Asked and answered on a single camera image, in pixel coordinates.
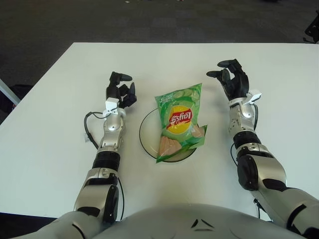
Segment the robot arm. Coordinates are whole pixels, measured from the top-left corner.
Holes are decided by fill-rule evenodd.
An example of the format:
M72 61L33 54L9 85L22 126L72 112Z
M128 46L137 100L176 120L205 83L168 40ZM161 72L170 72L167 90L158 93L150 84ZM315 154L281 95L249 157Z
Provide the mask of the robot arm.
M248 77L236 59L218 66L224 69L207 75L220 81L229 100L229 134L237 149L240 185L251 191L275 224L309 239L319 238L319 200L286 186L285 170L255 133L254 106L261 93L249 91Z
M134 83L117 87L130 76L113 72L106 90L106 109L103 111L104 136L97 148L92 169L76 199L74 212L69 212L37 232L20 238L88 239L112 225L117 218L119 189L119 149L125 128L125 107L136 102Z
M74 210L94 216L107 225L117 218L119 189L119 149L125 129L124 107L136 102L135 85L117 87L121 81L131 81L128 75L113 72L106 90L104 136L97 150L92 169L89 170L75 202Z

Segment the chip bag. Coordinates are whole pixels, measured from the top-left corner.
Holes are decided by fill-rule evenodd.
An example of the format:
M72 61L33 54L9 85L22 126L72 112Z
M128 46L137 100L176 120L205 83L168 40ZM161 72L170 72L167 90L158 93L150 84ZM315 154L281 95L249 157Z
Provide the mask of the chip bag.
M197 125L201 85L155 97L162 127L157 163L204 144L207 126Z

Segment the dark carpet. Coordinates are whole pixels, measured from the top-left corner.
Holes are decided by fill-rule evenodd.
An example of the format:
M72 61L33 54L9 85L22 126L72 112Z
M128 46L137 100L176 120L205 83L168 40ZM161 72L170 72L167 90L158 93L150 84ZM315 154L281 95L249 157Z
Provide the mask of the dark carpet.
M319 9L318 0L128 1L1 0L0 78L36 84L72 42L301 43ZM0 111L0 123L5 117ZM51 220L2 214L0 221L7 238Z

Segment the lay's logo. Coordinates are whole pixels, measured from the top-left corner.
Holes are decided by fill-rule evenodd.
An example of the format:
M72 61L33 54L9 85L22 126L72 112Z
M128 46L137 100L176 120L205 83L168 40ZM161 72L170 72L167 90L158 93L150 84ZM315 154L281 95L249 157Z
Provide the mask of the lay's logo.
M169 116L169 124L166 129L171 133L181 134L188 130L193 113L190 108L185 106L174 106Z

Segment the wire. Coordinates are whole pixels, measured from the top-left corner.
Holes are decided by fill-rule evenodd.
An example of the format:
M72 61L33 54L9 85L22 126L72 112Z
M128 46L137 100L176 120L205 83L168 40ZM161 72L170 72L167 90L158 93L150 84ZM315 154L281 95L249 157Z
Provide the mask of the wire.
M260 208L257 206L258 208L258 219L260 219Z
M122 187L122 183L121 183L121 181L120 181L120 178L118 178L118 180L119 180L119 183L120 183L120 186L121 186L121 191L122 191L122 199L123 199L123 207L122 207L122 215L121 215L121 219L120 219L120 221L123 219L123 214L124 214L124 192L123 192L123 187Z
M255 107L255 123L254 123L254 130L257 127L257 122L258 122L258 106L256 104L254 104Z
M260 203L258 202L258 200L255 198L253 203L256 205L257 209L258 209L258 219L260 219L260 208L261 208L261 205Z
M115 107L114 109L111 109L110 111L116 110L118 107L119 107L119 105L118 105L117 107ZM94 144L94 147L95 147L96 149L98 149L98 148L99 148L98 144L96 143L96 141L94 140L93 136L91 135L91 133L90 133L89 130L88 130L88 127L87 127L87 119L88 119L88 117L91 116L91 115L94 115L94 116L95 116L96 118L98 118L98 119L106 119L111 113L109 113L108 115L106 115L106 116L104 116L104 117L98 117L98 116L96 116L96 114L102 115L103 113L102 113L102 112L88 112L88 113L85 115L85 117L84 117L84 130L85 130L86 134L88 135L89 140Z
M230 155L231 155L231 158L233 159L234 163L235 163L236 166L237 166L237 163L236 163L236 161L235 161L235 159L234 159L233 151L232 151L234 145L235 145L235 144L232 144L231 147L230 147Z

